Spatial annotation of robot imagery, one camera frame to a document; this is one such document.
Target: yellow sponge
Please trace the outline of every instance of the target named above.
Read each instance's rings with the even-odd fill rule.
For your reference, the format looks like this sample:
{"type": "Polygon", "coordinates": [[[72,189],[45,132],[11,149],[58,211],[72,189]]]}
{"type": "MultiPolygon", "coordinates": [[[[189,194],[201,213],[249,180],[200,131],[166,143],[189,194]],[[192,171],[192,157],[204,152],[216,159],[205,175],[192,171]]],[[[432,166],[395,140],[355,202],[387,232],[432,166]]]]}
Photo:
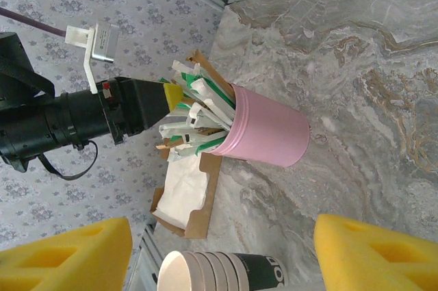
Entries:
{"type": "Polygon", "coordinates": [[[315,249],[327,291],[437,291],[438,244],[330,214],[315,249]]]}
{"type": "Polygon", "coordinates": [[[163,84],[169,112],[173,111],[184,96],[183,88],[177,84],[163,84]]]}
{"type": "Polygon", "coordinates": [[[0,252],[0,291],[121,291],[132,238],[113,218],[0,252]]]}

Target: pink container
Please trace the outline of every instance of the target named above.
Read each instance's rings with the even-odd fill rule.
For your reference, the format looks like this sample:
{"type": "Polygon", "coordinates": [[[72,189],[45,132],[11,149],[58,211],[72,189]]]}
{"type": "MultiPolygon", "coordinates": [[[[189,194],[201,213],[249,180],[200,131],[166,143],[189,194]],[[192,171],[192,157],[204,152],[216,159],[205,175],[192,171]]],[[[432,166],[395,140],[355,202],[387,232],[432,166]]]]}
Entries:
{"type": "Polygon", "coordinates": [[[214,155],[291,166],[309,145],[310,127],[303,113],[277,101],[232,85],[235,118],[214,155]]]}

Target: stacked paper cups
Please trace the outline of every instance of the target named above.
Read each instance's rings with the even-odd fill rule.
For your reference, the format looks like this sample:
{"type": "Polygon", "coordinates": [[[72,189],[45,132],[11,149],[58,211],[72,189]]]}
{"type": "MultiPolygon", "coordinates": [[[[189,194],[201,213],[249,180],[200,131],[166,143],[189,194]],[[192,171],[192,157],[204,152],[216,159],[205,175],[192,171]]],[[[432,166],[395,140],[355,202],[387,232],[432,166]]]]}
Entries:
{"type": "Polygon", "coordinates": [[[284,265],[273,257],[173,251],[163,261],[157,291],[256,291],[287,282],[284,265]]]}

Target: patterned wall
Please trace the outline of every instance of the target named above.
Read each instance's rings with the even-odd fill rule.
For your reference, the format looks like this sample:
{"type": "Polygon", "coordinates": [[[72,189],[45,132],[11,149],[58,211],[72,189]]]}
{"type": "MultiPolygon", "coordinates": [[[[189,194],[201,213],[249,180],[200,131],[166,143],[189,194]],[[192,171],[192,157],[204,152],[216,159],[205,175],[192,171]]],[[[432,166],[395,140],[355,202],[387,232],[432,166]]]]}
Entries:
{"type": "MultiPolygon", "coordinates": [[[[59,28],[88,27],[98,18],[118,24],[116,63],[93,63],[99,80],[169,76],[175,58],[197,47],[209,53],[220,20],[220,13],[197,0],[0,0],[0,6],[59,28]]],[[[58,94],[88,87],[83,49],[6,18],[0,18],[0,30],[19,34],[34,69],[58,94]]],[[[35,160],[26,174],[0,163],[0,250],[113,216],[129,218],[137,247],[166,169],[154,147],[157,135],[148,130],[117,147],[110,136],[98,138],[95,167],[77,181],[58,179],[35,160]]],[[[93,155],[89,148],[78,153],[65,147],[47,157],[69,175],[85,169],[93,155]]]]}

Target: marble surface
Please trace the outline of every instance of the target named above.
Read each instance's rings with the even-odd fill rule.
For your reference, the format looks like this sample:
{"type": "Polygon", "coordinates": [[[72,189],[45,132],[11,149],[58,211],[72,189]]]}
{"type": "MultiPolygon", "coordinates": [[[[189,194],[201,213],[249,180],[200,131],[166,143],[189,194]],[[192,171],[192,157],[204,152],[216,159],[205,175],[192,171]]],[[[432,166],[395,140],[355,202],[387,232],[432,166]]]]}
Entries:
{"type": "Polygon", "coordinates": [[[158,227],[160,249],[270,254],[300,283],[321,278],[312,240],[321,213],[438,241],[437,21],[438,0],[228,7],[211,61],[304,112],[311,141],[289,168],[225,159],[208,238],[158,227]]]}

